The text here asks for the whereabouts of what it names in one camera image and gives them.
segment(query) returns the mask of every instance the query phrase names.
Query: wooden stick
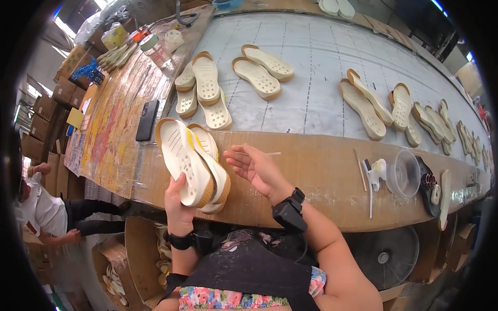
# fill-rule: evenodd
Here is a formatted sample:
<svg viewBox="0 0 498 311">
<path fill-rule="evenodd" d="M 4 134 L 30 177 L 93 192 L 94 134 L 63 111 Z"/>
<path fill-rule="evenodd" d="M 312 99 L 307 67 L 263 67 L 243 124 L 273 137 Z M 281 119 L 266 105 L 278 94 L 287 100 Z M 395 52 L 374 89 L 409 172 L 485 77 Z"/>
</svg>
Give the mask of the wooden stick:
<svg viewBox="0 0 498 311">
<path fill-rule="evenodd" d="M 363 170 L 362 170 L 362 165 L 360 164 L 360 160 L 358 159 L 358 154 L 356 153 L 356 149 L 353 148 L 354 152 L 355 152 L 355 157 L 356 157 L 356 161 L 358 162 L 358 168 L 360 169 L 360 175 L 362 176 L 362 181 L 363 181 L 363 189 L 365 190 L 365 192 L 367 191 L 367 186 L 365 185 L 365 178 L 363 177 Z"/>
</svg>

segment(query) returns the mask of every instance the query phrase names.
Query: right hand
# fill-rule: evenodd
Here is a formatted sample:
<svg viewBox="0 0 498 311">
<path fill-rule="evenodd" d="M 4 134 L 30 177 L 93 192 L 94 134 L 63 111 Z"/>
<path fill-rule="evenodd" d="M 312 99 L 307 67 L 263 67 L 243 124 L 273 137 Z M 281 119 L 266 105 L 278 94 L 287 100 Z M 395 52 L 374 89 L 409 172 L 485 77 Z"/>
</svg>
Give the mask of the right hand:
<svg viewBox="0 0 498 311">
<path fill-rule="evenodd" d="M 65 236 L 66 243 L 78 244 L 81 241 L 81 232 L 78 229 L 71 229 Z"/>
<path fill-rule="evenodd" d="M 275 206 L 294 192 L 294 187 L 285 179 L 271 156 L 248 144 L 234 145 L 225 151 L 227 163 L 234 167 L 237 175 L 247 179 L 251 185 Z"/>
</svg>

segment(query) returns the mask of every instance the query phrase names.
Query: person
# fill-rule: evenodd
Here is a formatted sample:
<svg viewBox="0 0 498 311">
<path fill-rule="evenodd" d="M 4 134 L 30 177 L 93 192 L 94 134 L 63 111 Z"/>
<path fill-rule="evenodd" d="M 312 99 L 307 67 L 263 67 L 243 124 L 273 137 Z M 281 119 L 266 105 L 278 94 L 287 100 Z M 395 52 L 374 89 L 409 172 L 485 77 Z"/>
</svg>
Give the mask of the person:
<svg viewBox="0 0 498 311">
<path fill-rule="evenodd" d="M 260 150 L 247 144 L 234 145 L 224 157 L 272 206 L 293 194 L 295 188 L 272 158 Z M 193 230 L 195 208 L 180 202 L 185 179 L 184 173 L 177 180 L 171 178 L 164 194 L 167 231 L 178 237 Z M 308 225 L 304 238 L 316 253 L 316 266 L 296 263 L 296 256 L 277 255 L 283 238 L 275 239 L 259 230 L 231 232 L 204 257 L 193 246 L 185 250 L 172 247 L 168 287 L 154 311 L 265 307 L 271 311 L 382 310 L 379 292 L 356 264 L 337 226 L 306 200 L 302 217 Z"/>
<path fill-rule="evenodd" d="M 124 221 L 84 220 L 95 212 L 122 215 L 130 203 L 119 207 L 98 200 L 62 200 L 51 196 L 41 178 L 51 171 L 50 164 L 30 166 L 22 178 L 19 208 L 27 227 L 45 245 L 79 243 L 82 236 L 123 232 Z"/>
</svg>

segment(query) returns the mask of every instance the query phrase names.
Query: left hand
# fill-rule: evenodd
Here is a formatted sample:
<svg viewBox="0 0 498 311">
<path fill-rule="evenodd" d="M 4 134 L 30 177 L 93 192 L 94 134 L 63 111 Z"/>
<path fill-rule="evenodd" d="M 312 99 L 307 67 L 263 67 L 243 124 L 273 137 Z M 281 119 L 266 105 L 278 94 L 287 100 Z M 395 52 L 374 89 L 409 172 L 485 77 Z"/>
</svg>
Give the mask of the left hand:
<svg viewBox="0 0 498 311">
<path fill-rule="evenodd" d="M 170 177 L 169 187 L 164 193 L 164 209 L 168 216 L 168 232 L 176 236 L 185 236 L 193 230 L 195 207 L 186 207 L 180 201 L 180 190 L 187 177 L 181 173 L 177 180 Z"/>
</svg>

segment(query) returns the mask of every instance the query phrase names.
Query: plastic cup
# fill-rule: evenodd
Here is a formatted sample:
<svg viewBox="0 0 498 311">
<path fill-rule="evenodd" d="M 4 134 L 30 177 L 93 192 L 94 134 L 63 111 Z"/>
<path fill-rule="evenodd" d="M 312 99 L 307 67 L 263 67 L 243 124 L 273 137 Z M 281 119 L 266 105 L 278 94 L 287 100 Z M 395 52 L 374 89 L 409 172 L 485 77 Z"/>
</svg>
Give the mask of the plastic cup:
<svg viewBox="0 0 498 311">
<path fill-rule="evenodd" d="M 401 149 L 394 161 L 387 162 L 387 188 L 396 195 L 410 198 L 420 186 L 420 167 L 418 161 L 408 149 Z"/>
</svg>

